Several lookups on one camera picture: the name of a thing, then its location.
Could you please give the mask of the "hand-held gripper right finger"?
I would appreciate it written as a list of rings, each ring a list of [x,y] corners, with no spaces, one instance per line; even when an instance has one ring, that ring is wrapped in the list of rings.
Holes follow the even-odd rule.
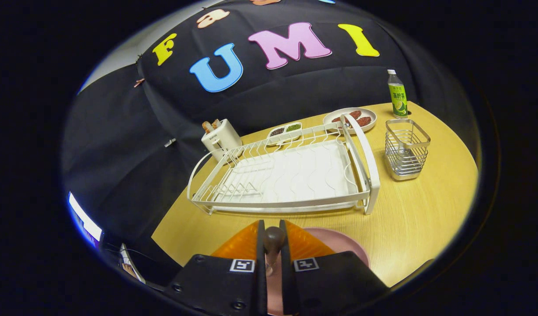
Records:
[[[347,316],[390,293],[352,250],[336,252],[288,220],[282,256],[282,299],[286,315]]]

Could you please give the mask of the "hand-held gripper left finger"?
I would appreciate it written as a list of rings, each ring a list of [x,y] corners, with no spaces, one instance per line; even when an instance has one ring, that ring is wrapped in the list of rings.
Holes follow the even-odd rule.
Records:
[[[164,296],[193,316],[266,315],[264,232],[257,220],[225,242],[231,248],[192,256]]]

